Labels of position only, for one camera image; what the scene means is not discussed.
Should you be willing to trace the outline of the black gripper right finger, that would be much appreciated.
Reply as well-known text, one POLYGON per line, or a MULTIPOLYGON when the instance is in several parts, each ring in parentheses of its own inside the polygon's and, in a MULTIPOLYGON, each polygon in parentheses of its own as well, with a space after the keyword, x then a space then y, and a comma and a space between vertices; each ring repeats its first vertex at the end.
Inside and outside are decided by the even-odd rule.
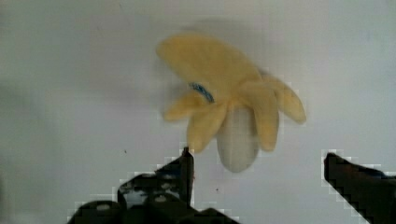
POLYGON ((395 224, 395 176, 328 153, 325 180, 369 224, 395 224))

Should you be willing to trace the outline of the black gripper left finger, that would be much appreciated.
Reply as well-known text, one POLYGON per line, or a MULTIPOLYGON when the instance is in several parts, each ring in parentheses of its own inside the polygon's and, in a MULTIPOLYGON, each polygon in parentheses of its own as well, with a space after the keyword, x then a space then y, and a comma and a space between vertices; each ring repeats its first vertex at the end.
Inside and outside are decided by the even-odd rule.
POLYGON ((191 202, 194 176, 194 157, 188 147, 181 155, 153 173, 143 173, 120 185, 117 191, 118 202, 123 207, 141 205, 155 194, 171 194, 184 203, 191 202))

